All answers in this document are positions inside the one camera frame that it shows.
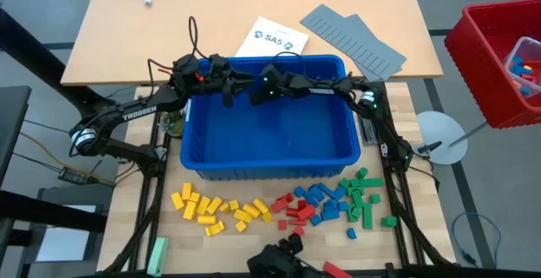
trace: red plastic bin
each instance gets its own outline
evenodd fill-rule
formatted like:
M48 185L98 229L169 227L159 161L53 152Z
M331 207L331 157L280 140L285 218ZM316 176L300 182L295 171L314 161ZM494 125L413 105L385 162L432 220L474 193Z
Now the red plastic bin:
M541 0L473 4L445 46L492 128L541 123L541 94L523 98L503 60L520 37L541 41Z

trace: white paper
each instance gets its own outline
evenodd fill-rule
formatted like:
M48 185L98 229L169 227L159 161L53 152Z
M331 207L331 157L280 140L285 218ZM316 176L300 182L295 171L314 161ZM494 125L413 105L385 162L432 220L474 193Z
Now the white paper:
M272 57L284 51L300 55L307 41L307 34L259 17L235 57Z

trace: blue block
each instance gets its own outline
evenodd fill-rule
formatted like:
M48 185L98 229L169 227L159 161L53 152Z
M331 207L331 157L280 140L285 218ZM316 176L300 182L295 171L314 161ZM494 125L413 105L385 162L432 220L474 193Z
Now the blue block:
M320 204L318 203L318 200L316 200L314 198L314 195L310 192L304 194L304 198L306 199L306 202L310 205L313 205L314 207L318 207L320 206Z
M310 218L313 226L318 226L321 223L321 218L318 215L314 215Z
M323 183L320 183L320 189L321 191L326 193L330 198L332 198L335 195L335 193Z
M338 210L347 211L347 202L346 201L338 202Z
M340 212L338 210L325 210L321 213L321 220L328 221L340 218Z
M335 200L330 199L327 202L323 203L323 208L324 210L337 210L338 203Z
M325 198L325 196L323 195L323 193L321 192L321 189L319 186L317 185L312 185L310 186L310 193L313 194L314 198L316 200L318 200L318 202L321 202L323 201L323 199Z
M346 194L346 188L343 186L338 186L338 188L335 191L334 196L332 197L335 200L342 199L344 197L344 194Z
M302 188L300 186L297 186L297 188L295 188L295 190L293 190L293 193L297 196L297 198L300 198L300 197L304 196L304 188Z
M348 228L346 234L350 239L357 239L357 235L355 234L353 227Z

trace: metal rod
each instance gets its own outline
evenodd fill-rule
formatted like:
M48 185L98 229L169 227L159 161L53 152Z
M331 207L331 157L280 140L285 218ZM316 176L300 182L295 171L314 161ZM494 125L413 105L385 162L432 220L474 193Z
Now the metal rod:
M458 138L454 142L450 143L449 147L454 147L456 144L458 144L458 143L462 142L464 139L467 139L467 138L471 137L472 135L476 134L481 129L485 128L487 125L489 125L487 122L484 122L484 123L480 124L479 126L474 128L472 131L468 132L467 134L464 134L463 136L461 136L460 138Z

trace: yellow block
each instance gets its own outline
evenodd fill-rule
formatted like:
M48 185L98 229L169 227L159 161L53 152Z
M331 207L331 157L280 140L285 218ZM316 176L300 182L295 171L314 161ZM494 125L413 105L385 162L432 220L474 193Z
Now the yellow block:
M239 219L241 221L244 221L246 223L250 223L252 221L252 217L248 215L247 213L243 212L242 210L235 210L235 215L233 215L236 219Z
M248 215L251 215L254 219L260 215L260 211L248 203L243 206L243 210L246 211Z
M184 211L184 219L193 220L196 208L197 203L194 201L188 201L188 205L186 205L186 210Z
M229 207L231 210L238 210L238 200L229 201Z
M244 223L244 221L239 221L237 224L235 224L235 227L237 228L238 232L243 232L246 229L246 223Z
M216 216L215 215L200 215L197 217L197 223L216 224Z
M184 208L184 202L178 192L172 194L171 199L172 199L172 203L175 204L176 210L181 210L182 208Z
M221 199L218 197L215 197L212 200L212 202L210 202L210 205L209 207L207 207L206 211L208 211L211 215L214 215L214 213L216 212L220 204L221 204Z
M254 200L254 206L261 211L261 214L266 214L269 212L269 208L267 207L267 205L265 205L265 202L263 202L261 198L257 198Z
M228 203L224 203L220 206L220 211L224 214L228 213L229 212L229 204Z
M192 194L189 195L189 200L194 201L195 203L197 203L197 202L199 202L200 197L201 197L200 194L198 194L196 192L193 192Z
M189 199L192 195L192 183L185 183L183 185L183 199Z
M203 196L201 197L201 202L199 202L199 206L197 206L197 213L200 215L204 215L206 212L207 207L209 207L210 199Z
M267 211L263 214L263 221L266 223L272 222L272 214L270 211Z

